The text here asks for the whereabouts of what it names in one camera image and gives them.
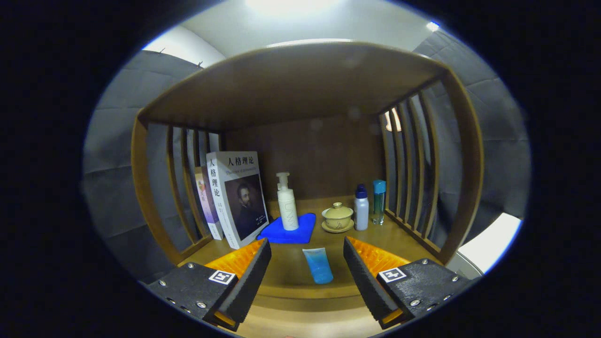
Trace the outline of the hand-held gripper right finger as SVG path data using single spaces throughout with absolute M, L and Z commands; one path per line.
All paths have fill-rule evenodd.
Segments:
M 368 310 L 382 329 L 425 316 L 472 287 L 472 280 L 427 258 L 410 262 L 350 236 L 343 255 Z

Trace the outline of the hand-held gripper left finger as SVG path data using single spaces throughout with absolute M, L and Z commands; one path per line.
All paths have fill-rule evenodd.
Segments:
M 261 239 L 204 265 L 185 263 L 146 284 L 146 290 L 199 322 L 237 331 L 271 257 L 269 241 Z

